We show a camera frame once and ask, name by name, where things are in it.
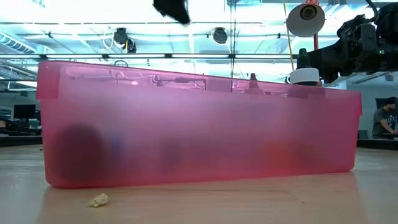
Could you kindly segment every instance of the man in gray shirt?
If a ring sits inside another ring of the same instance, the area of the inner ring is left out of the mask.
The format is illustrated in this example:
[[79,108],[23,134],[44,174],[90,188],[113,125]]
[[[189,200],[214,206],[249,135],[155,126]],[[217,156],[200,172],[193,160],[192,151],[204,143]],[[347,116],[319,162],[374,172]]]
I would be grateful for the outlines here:
[[372,131],[374,139],[385,139],[388,137],[383,134],[398,133],[398,131],[395,131],[397,122],[396,101],[396,97],[390,97],[382,108],[374,112]]

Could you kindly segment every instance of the black camera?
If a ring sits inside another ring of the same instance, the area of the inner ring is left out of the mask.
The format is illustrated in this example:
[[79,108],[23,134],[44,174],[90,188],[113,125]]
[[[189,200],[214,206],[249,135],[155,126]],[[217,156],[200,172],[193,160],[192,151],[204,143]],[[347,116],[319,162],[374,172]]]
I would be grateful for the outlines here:
[[374,5],[372,8],[374,18],[356,16],[338,29],[340,39],[335,44],[308,53],[311,67],[319,69],[325,83],[336,80],[339,74],[398,70],[398,2],[378,12]]
[[129,54],[137,53],[137,46],[134,40],[128,37],[126,28],[117,28],[116,32],[113,35],[113,40],[123,45],[122,49],[126,50]]

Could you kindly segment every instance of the translucent plastic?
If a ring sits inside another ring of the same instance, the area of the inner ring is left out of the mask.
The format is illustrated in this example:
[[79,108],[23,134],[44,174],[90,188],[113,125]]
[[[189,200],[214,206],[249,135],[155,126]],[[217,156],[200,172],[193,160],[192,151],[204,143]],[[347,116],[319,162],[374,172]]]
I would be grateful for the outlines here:
[[356,91],[58,61],[37,97],[60,188],[346,172],[361,115]]

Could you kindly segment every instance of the table surface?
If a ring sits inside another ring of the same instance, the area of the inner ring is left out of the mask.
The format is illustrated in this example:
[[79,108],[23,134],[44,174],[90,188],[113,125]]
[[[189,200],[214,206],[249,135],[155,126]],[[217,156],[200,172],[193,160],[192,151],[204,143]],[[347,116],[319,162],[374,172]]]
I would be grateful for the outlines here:
[[[59,190],[41,146],[0,148],[0,223],[397,223],[398,152],[358,149],[350,173]],[[109,202],[88,208],[95,195]]]

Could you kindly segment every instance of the ball inside bin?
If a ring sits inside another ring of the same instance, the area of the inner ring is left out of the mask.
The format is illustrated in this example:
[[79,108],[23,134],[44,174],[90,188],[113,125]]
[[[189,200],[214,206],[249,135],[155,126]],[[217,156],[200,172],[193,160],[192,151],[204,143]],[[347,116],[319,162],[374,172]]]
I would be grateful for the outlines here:
[[91,126],[74,124],[65,128],[56,142],[53,172],[65,180],[96,181],[106,173],[108,156],[100,133]]

